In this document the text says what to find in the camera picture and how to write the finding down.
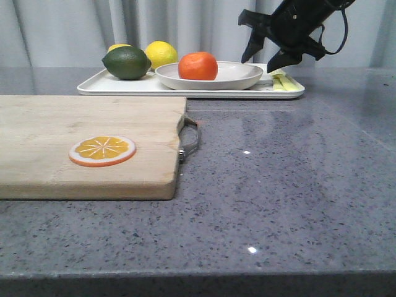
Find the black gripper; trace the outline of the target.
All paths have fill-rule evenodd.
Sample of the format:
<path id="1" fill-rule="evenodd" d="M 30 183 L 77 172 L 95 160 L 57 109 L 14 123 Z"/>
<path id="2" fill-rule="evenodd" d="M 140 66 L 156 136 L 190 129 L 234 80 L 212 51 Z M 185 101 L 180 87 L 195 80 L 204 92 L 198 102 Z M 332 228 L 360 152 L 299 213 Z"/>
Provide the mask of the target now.
<path id="1" fill-rule="evenodd" d="M 303 54 L 318 61 L 326 54 L 339 53 L 348 37 L 346 8 L 352 4 L 353 1 L 282 1 L 272 14 L 243 10 L 238 24 L 250 27 L 251 35 L 241 62 L 248 62 L 258 53 L 264 47 L 266 38 L 280 48 L 267 63 L 267 72 L 298 65 Z M 324 32 L 324 21 L 336 11 L 343 16 L 344 36 L 338 49 L 330 52 L 323 46 L 321 38 L 315 41 L 310 34 L 317 28 Z"/>

